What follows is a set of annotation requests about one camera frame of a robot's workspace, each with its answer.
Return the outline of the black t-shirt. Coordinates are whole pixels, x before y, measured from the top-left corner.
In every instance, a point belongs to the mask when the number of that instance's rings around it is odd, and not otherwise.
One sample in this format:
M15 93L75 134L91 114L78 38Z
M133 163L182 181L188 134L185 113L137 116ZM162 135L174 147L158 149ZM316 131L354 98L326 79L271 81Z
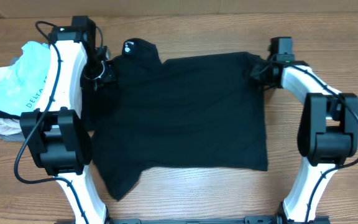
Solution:
M248 52L162 62L156 46L129 39L108 62L113 85L83 87L82 120L93 162L122 199L152 167L268 169L264 94Z

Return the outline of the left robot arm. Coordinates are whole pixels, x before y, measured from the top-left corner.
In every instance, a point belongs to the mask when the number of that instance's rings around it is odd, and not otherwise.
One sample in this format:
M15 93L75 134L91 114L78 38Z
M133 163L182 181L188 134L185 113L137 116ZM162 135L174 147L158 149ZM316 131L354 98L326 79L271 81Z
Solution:
M35 110L21 114L25 137L14 163L14 175L24 184L57 182L65 193L74 223L112 223L100 199L90 171L91 138L81 121L83 90L116 84L109 49L96 45L101 29L88 16L74 16L69 26L52 25L44 37L50 47L50 66L44 90ZM19 174L20 159L29 149L44 179L25 180Z

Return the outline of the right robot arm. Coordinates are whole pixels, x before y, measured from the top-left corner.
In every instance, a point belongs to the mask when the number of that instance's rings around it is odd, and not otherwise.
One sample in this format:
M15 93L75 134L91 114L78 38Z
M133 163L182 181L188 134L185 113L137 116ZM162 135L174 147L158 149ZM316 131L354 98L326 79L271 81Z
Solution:
M253 78L270 88L290 91L303 105L297 146L301 164L290 193L273 216L248 216L245 223L329 223L316 216L318 203L335 172L358 147L358 97L320 79L297 61L291 37L274 37L264 68Z

